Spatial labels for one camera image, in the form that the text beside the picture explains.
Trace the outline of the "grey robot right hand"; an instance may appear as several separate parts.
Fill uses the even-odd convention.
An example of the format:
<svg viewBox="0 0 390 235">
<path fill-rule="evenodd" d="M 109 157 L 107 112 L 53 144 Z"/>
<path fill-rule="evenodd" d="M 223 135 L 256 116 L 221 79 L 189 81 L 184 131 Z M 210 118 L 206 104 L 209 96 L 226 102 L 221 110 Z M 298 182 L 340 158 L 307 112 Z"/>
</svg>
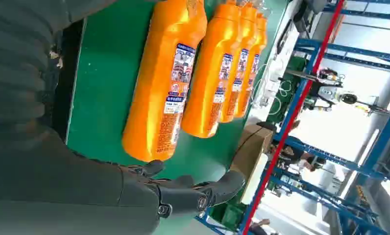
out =
<svg viewBox="0 0 390 235">
<path fill-rule="evenodd" d="M 90 160 L 47 128 L 0 129 L 0 235 L 149 235 L 161 218 L 200 213 L 244 185 L 229 171 L 193 185 L 189 176 L 155 180 L 148 168 Z"/>
</svg>

